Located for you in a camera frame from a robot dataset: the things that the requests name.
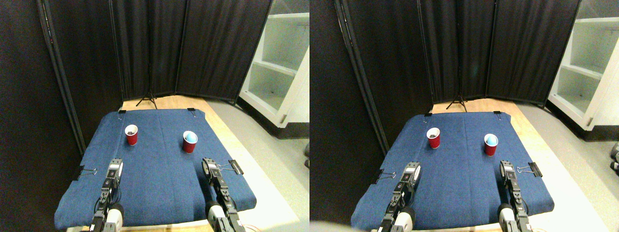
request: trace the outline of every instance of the white cabinet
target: white cabinet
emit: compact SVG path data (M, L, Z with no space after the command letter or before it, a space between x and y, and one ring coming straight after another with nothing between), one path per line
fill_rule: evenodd
M279 128L310 121L309 17L268 16L239 95Z
M585 131L619 125L619 17L577 19L548 100Z

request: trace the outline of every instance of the blue fabric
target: blue fabric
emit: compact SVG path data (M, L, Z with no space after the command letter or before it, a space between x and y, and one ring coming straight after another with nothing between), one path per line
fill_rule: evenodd
M421 162L421 178L412 203L416 230L433 230L478 226L498 221L501 204L498 185L501 182L500 161L514 166L529 166L531 158L511 126L511 116L501 113L432 114L423 122L423 115L410 119L394 142L381 168L396 172L372 184L361 198L351 217L354 228L377 229L392 196L402 170L411 161ZM441 144L430 148L426 131L441 130ZM488 157L483 137L498 138L496 153ZM529 215L550 212L555 207L542 178L532 173L517 173L522 196L529 206Z
M205 199L215 200L213 187L206 184L202 158L220 165L232 158L196 110L127 111L107 114L86 149L80 165L99 170L71 182L54 215L57 229L85 226L92 222L95 201L110 161L123 159L120 204L125 211L124 225L144 226L182 223L206 219ZM124 128L138 127L135 146L127 143ZM196 133L198 142L192 154L183 151L183 132ZM222 171L239 211L254 208L256 196L245 178L234 171Z

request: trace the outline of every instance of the red cup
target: red cup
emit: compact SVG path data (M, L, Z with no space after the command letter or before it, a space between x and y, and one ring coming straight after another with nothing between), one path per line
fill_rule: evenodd
M193 134L194 136L196 136L196 141L193 143L190 143L187 141L187 135L189 134ZM187 152L188 154L193 153L193 149L196 148L196 143L197 143L197 135L196 133L193 133L191 131L185 131L183 133L183 150L185 152Z
M441 145L441 130L436 127L433 127L426 132L426 137L428 137L428 142L430 142L430 147L432 149L436 149Z
M491 136L496 138L496 144L492 146L488 145L488 138L490 138ZM489 157L495 155L496 146L499 145L499 138L497 138L496 135L487 134L486 136L483 137L483 143L485 144L484 151L486 152L486 155L488 155Z
M135 145L137 143L137 126L136 125L128 125L124 128L124 134L127 135L127 142L129 145Z

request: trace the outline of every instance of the gray floor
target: gray floor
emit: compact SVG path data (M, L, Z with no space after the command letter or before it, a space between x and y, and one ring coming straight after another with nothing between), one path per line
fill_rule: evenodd
M309 139L280 140L266 132L239 107L206 100L247 148L301 222L310 220L310 170L303 163Z
M587 196L608 230L619 231L619 176L610 169L610 151L615 142L585 142L551 113L532 104L516 104Z

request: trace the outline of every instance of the blue ball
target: blue ball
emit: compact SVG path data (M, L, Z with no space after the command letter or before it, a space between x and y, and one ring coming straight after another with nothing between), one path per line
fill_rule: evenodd
M498 143L496 137L494 136L489 136L486 142L488 143L488 145L491 145L491 146L494 146Z
M187 142L190 142L190 143L195 143L197 141L197 137L194 133L188 133L185 139L187 140Z

